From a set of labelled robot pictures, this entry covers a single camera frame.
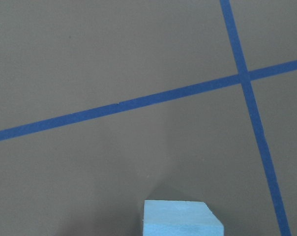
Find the light blue block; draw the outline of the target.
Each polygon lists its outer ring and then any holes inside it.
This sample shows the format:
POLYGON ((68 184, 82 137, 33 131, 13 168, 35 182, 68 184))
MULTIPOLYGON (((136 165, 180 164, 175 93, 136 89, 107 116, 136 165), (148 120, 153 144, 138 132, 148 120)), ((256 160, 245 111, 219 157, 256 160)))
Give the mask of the light blue block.
POLYGON ((204 202, 146 200, 144 236, 223 236, 224 226, 204 202))

